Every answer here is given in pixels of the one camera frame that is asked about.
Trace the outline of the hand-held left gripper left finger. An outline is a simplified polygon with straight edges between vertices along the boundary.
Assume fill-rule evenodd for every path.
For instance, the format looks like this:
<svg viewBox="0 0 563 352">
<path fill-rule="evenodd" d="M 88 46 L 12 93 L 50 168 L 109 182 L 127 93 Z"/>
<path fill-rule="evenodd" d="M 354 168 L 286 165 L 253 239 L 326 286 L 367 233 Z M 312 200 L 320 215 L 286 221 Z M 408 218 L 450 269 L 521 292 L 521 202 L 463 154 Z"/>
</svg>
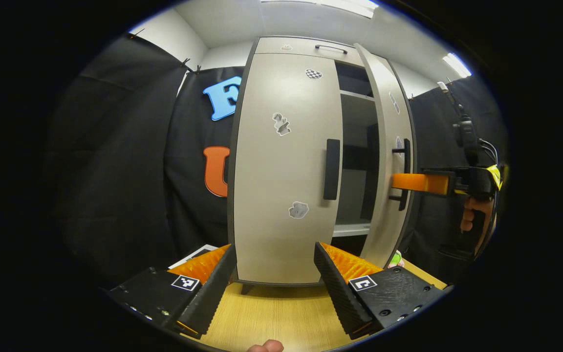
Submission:
<svg viewBox="0 0 563 352">
<path fill-rule="evenodd" d="M 108 290 L 108 296 L 158 328 L 200 339 L 208 332 L 236 262 L 236 250 L 228 244 L 172 269 L 148 267 Z"/>
</svg>

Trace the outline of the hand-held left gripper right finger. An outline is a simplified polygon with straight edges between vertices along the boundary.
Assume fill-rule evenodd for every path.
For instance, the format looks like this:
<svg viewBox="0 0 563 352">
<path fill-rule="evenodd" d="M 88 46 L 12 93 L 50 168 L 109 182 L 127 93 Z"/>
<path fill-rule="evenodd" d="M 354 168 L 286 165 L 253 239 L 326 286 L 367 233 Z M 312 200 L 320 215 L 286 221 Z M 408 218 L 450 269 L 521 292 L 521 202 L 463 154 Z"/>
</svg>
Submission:
<svg viewBox="0 0 563 352">
<path fill-rule="evenodd" d="M 351 339 L 390 330 L 446 294 L 404 267 L 382 269 L 323 242 L 315 243 L 314 264 Z"/>
</svg>

